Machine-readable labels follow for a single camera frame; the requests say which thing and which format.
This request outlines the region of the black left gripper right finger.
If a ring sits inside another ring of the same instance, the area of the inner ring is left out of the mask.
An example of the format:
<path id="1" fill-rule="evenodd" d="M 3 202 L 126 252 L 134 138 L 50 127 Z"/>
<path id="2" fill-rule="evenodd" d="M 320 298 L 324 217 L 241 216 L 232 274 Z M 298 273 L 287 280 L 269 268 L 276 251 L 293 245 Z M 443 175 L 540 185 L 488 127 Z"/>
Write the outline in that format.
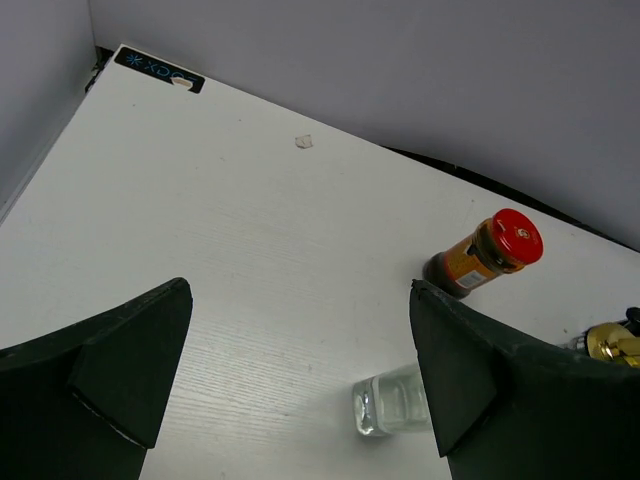
<path id="1" fill-rule="evenodd" d="M 635 479 L 639 372 L 563 349 L 414 281 L 409 317 L 455 479 Z"/>

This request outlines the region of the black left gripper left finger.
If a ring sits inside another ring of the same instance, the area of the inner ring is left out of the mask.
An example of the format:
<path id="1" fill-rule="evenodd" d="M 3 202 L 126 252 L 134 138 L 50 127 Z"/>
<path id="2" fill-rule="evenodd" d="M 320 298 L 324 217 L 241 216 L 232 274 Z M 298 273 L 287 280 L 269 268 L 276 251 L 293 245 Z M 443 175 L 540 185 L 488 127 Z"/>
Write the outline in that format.
<path id="1" fill-rule="evenodd" d="M 136 479 L 193 309 L 184 278 L 1 351 L 4 479 Z"/>

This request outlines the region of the clear glass oil bottle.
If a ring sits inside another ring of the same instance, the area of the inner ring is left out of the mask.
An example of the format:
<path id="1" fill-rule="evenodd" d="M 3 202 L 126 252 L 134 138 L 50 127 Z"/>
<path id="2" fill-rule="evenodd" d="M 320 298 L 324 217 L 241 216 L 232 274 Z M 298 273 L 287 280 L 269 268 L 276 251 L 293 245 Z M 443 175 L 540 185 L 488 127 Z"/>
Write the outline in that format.
<path id="1" fill-rule="evenodd" d="M 356 382 L 352 387 L 356 431 L 365 437 L 432 430 L 417 363 Z"/>

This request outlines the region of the red-capped brown sauce jar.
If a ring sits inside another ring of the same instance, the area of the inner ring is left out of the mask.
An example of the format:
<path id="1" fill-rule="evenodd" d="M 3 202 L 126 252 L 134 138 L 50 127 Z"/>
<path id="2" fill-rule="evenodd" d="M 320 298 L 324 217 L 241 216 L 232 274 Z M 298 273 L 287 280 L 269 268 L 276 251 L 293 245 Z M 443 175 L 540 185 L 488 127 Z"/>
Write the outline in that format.
<path id="1" fill-rule="evenodd" d="M 464 299 L 498 277 L 538 262 L 543 253 L 543 239 L 534 223 L 521 212 L 505 208 L 431 257 L 422 276 L 450 296 Z"/>

